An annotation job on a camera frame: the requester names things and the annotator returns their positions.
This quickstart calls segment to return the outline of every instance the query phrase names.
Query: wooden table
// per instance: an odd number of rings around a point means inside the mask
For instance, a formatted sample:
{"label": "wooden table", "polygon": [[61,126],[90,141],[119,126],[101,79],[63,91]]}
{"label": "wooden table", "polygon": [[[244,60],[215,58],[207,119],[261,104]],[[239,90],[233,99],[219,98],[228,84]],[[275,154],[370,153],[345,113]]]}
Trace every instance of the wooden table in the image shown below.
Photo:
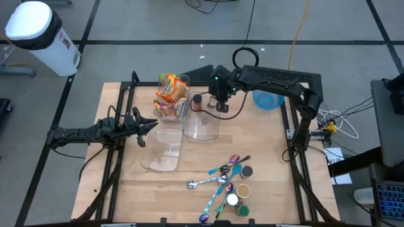
{"label": "wooden table", "polygon": [[[106,117],[109,105],[116,105],[119,87],[120,83],[104,84],[95,120]],[[137,106],[144,117],[153,117],[156,90],[157,87],[135,88],[133,106]],[[207,88],[191,87],[191,90],[206,91]],[[229,116],[238,111],[243,97],[244,93],[240,91],[229,100]],[[288,118],[290,125],[293,125],[290,112]],[[311,141],[310,145],[323,148],[318,141]],[[88,148],[87,159],[100,148],[100,144],[92,144]],[[290,165],[281,159],[286,148],[281,110],[259,109],[253,103],[251,93],[238,117],[220,121],[219,137],[213,143],[195,143],[183,138],[176,172],[154,172],[142,168],[140,163],[146,148],[137,145],[136,136],[129,137],[126,140],[114,222],[159,223],[160,218],[165,217],[169,223],[197,223],[218,184],[204,183],[190,190],[186,182],[209,178],[208,170],[222,165],[231,155],[239,154],[241,157],[251,155],[251,159],[244,164],[254,169],[254,174],[248,179],[242,180],[236,176],[232,181],[235,186],[240,183],[250,186],[251,195],[244,199],[250,208],[250,215],[237,217],[234,208],[227,206],[222,219],[232,223],[247,223],[249,218],[254,218],[258,224],[299,223]],[[106,155],[104,151],[85,168],[72,218],[82,214],[100,190]],[[306,157],[314,193],[331,215],[339,219],[324,154],[309,148]],[[302,194],[306,219],[310,219],[303,190]],[[223,197],[224,193],[215,199],[210,211],[221,204]],[[109,199],[110,195],[107,195],[103,217],[107,216]]]}

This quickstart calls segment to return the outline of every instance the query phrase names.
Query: metal spoon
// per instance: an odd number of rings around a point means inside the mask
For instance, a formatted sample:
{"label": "metal spoon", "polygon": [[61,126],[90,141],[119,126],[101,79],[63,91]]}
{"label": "metal spoon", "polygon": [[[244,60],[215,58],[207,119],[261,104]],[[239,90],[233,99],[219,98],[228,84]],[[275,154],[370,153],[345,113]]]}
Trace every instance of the metal spoon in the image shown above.
{"label": "metal spoon", "polygon": [[247,157],[241,159],[240,161],[234,163],[234,164],[231,165],[231,166],[223,165],[222,167],[220,167],[220,171],[221,171],[222,173],[228,173],[228,172],[230,171],[230,169],[232,168],[232,166],[234,166],[234,165],[236,165],[236,164],[239,164],[240,162],[247,161],[247,160],[250,159],[250,158],[251,158],[251,156],[248,155]]}
{"label": "metal spoon", "polygon": [[[240,172],[241,172],[241,165],[240,165],[240,164],[235,165],[235,166],[233,167],[233,172],[232,172],[232,174],[231,174],[231,175],[229,176],[229,178],[227,179],[227,182],[230,182],[230,181],[232,180],[232,178],[233,178],[235,175],[239,174]],[[217,192],[217,194],[220,195],[220,194],[223,192],[223,189],[225,189],[224,186],[223,186],[223,187],[220,187],[220,188],[219,188],[219,191]]]}
{"label": "metal spoon", "polygon": [[[238,154],[232,155],[232,156],[230,157],[229,162],[228,162],[228,163],[225,163],[224,165],[227,165],[227,164],[229,164],[229,163],[237,163],[237,161],[238,161],[239,159],[240,159],[240,156],[239,156]],[[222,166],[219,166],[218,168],[214,168],[214,169],[210,170],[210,171],[208,172],[209,175],[211,175],[212,173],[215,173],[217,170],[220,169],[220,167],[222,167]]]}
{"label": "metal spoon", "polygon": [[199,182],[197,182],[196,180],[188,181],[187,182],[187,188],[195,189],[196,186],[198,186],[199,183],[205,183],[205,182],[210,182],[210,181],[214,181],[214,180],[219,180],[219,178],[220,177],[213,177],[213,178],[209,178],[209,179],[202,180],[202,181],[199,181]]}
{"label": "metal spoon", "polygon": [[226,185],[226,187],[225,187],[226,196],[225,196],[225,198],[224,198],[224,200],[223,200],[223,202],[222,202],[222,205],[220,206],[220,211],[219,211],[219,213],[217,214],[216,219],[220,219],[220,218],[222,217],[222,211],[223,211],[223,208],[224,208],[224,206],[225,206],[226,198],[227,198],[227,196],[228,196],[230,193],[233,192],[233,188],[234,188],[234,186],[233,186],[233,183],[232,183],[232,182],[230,182],[230,183],[228,183],[228,184]]}
{"label": "metal spoon", "polygon": [[216,212],[220,211],[221,207],[218,207],[217,209],[215,209],[214,211],[210,212],[209,214],[201,214],[201,216],[199,217],[199,222],[200,223],[205,223],[207,222],[208,218],[212,215],[215,214]]}
{"label": "metal spoon", "polygon": [[218,181],[219,181],[219,187],[216,189],[215,193],[213,193],[212,198],[210,198],[208,205],[205,207],[205,210],[203,210],[203,214],[208,214],[209,208],[212,205],[212,202],[215,200],[217,192],[227,182],[227,175],[226,174],[221,175],[220,178],[218,179]]}

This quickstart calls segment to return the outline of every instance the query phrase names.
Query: yellow connector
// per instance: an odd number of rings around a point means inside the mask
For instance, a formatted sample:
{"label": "yellow connector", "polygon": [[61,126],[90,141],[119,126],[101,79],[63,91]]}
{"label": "yellow connector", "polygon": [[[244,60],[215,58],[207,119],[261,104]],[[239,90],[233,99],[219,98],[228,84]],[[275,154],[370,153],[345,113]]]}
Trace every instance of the yellow connector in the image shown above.
{"label": "yellow connector", "polygon": [[322,127],[322,130],[327,130],[330,131],[331,133],[335,134],[336,133],[336,127],[333,121],[329,121],[328,122],[328,126],[327,127]]}

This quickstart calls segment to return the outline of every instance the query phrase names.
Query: concrete floor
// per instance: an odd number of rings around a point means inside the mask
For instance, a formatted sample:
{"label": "concrete floor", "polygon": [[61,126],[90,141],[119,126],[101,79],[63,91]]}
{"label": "concrete floor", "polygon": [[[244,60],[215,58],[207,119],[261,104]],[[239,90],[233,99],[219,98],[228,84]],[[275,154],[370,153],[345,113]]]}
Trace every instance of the concrete floor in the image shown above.
{"label": "concrete floor", "polygon": [[[81,40],[95,0],[73,0],[73,5],[49,3],[63,20],[73,40]],[[401,0],[372,0],[390,39],[404,40]],[[244,40],[252,1],[219,3],[210,15],[189,8],[180,0],[100,0],[89,40]],[[209,10],[213,3],[202,2]],[[0,27],[18,5],[6,0],[0,8]],[[304,13],[301,0],[257,0],[249,40],[293,40]],[[378,40],[383,37],[365,0],[312,0],[299,40]],[[104,82],[128,81],[135,70],[140,80],[155,81],[161,72],[184,72],[207,64],[232,68],[231,56],[240,45],[86,45],[76,74],[61,127],[90,126],[94,121]],[[260,66],[286,69],[289,45],[248,45],[259,52]],[[399,57],[404,47],[394,46]],[[66,78],[55,75],[31,57],[38,68],[35,78],[0,77],[0,97],[12,99],[14,112],[0,136],[0,226],[13,226],[20,211],[46,134],[59,103]],[[24,61],[16,51],[9,62]],[[253,64],[241,54],[239,64]],[[320,73],[324,100],[330,109],[345,110],[371,96],[372,79],[393,78],[398,70],[386,45],[298,45],[292,69]],[[361,153],[379,145],[373,110],[350,116],[359,139],[337,134],[333,139]],[[84,156],[86,146],[69,145],[63,153]],[[50,153],[25,224],[68,221],[82,160]],[[366,170],[352,173],[353,184],[342,186],[348,192],[368,187]],[[342,220],[370,224],[369,215],[335,188]]]}

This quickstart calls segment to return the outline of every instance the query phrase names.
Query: black cap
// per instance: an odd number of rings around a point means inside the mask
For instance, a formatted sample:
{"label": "black cap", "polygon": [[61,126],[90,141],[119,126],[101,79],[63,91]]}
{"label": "black cap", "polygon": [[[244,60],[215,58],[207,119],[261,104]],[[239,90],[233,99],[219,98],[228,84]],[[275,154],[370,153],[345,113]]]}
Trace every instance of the black cap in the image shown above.
{"label": "black cap", "polygon": [[242,170],[241,173],[243,174],[243,176],[245,177],[250,177],[253,174],[253,168],[251,168],[250,166],[245,166]]}
{"label": "black cap", "polygon": [[202,102],[202,96],[201,95],[194,95],[193,98],[195,103],[201,103]]}

